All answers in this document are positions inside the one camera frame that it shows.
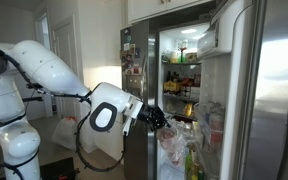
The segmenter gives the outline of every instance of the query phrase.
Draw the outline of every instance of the white wall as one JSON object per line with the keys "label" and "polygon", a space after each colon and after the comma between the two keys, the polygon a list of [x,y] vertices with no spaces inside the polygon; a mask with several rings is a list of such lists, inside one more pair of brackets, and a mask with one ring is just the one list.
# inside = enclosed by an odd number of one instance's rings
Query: white wall
{"label": "white wall", "polygon": [[[0,42],[17,43],[22,40],[35,40],[35,27],[33,13],[25,10],[0,5]],[[28,98],[32,90],[25,86],[26,82],[21,76],[15,78],[22,98]],[[43,102],[32,101],[27,109],[29,120],[45,116]]]}
{"label": "white wall", "polygon": [[[50,28],[74,16],[78,76],[90,89],[104,81],[121,87],[120,67],[107,65],[119,61],[119,31],[126,22],[122,18],[125,3],[125,0],[46,0],[34,12],[37,16],[47,9]],[[88,111],[81,106],[81,117]],[[95,147],[94,133],[89,123],[85,123],[81,143],[87,152]]]}

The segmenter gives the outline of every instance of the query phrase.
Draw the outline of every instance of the refrigerator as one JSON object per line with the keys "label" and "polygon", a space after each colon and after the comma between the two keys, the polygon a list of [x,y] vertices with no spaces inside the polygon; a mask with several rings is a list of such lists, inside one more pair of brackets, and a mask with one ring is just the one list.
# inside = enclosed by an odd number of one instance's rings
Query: refrigerator
{"label": "refrigerator", "polygon": [[[126,29],[123,89],[167,117],[198,122],[203,141],[197,155],[205,179],[288,179],[288,1],[219,0]],[[186,29],[195,34],[184,36]],[[192,83],[166,92],[169,74],[176,83]],[[211,123],[210,107],[222,112],[220,129]],[[165,158],[155,134],[141,122],[133,125],[126,179],[184,179],[183,165]]]}
{"label": "refrigerator", "polygon": [[[149,22],[122,29],[120,36],[122,89],[138,97],[145,104],[155,106],[155,35],[150,34]],[[155,179],[156,139],[149,126],[133,120],[125,144],[125,178]]]}

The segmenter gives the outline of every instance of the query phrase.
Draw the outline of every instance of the refrigerator door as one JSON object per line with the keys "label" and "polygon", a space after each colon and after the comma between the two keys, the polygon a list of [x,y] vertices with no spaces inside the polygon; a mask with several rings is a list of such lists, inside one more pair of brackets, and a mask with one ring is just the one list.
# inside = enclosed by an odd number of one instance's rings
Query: refrigerator door
{"label": "refrigerator door", "polygon": [[260,4],[265,21],[239,178],[288,179],[288,1]]}
{"label": "refrigerator door", "polygon": [[[148,21],[121,30],[122,88],[154,105],[154,43]],[[126,139],[124,174],[128,180],[155,179],[155,138],[146,123],[134,120]]]}

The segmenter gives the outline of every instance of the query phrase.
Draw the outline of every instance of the white robotic arm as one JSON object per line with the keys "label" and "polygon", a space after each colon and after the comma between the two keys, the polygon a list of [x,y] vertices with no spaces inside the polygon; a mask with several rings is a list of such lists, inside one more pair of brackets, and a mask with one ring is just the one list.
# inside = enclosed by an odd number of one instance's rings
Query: white robotic arm
{"label": "white robotic arm", "polygon": [[[12,48],[0,44],[0,50],[18,63],[35,82],[51,92],[83,97],[90,91],[58,56],[35,41],[22,41]],[[108,131],[117,113],[143,120],[151,125],[152,130],[163,127],[167,122],[158,108],[146,106],[135,96],[108,83],[99,84],[91,96],[85,98],[92,102],[90,124],[96,131]],[[128,128],[129,122],[123,131],[128,133]]]}
{"label": "white robotic arm", "polygon": [[[35,86],[29,78],[50,90],[52,95],[80,100],[91,109],[89,122],[96,131],[108,131],[117,113],[128,117],[124,135],[128,134],[131,119],[146,122],[152,130],[168,125],[158,107],[143,104],[118,87],[100,83],[93,92],[90,91],[58,56],[35,41],[0,44],[0,144],[4,163],[10,165],[5,168],[7,180],[18,180],[20,175],[24,179],[39,180],[36,155],[40,138],[25,117],[24,104],[10,76],[17,71],[32,87]],[[12,168],[18,164],[15,172]]]}

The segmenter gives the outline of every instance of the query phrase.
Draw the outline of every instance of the white plastic bag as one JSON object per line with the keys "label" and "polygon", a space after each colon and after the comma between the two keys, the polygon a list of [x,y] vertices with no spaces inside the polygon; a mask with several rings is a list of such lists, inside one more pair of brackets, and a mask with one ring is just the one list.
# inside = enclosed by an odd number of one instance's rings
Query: white plastic bag
{"label": "white plastic bag", "polygon": [[156,137],[165,150],[168,159],[174,166],[184,163],[184,148],[186,140],[183,136],[183,123],[174,120],[169,121],[171,128],[164,127],[157,130]]}
{"label": "white plastic bag", "polygon": [[76,150],[77,120],[75,117],[69,116],[63,118],[56,126],[52,136],[55,144],[61,145],[67,149]]}

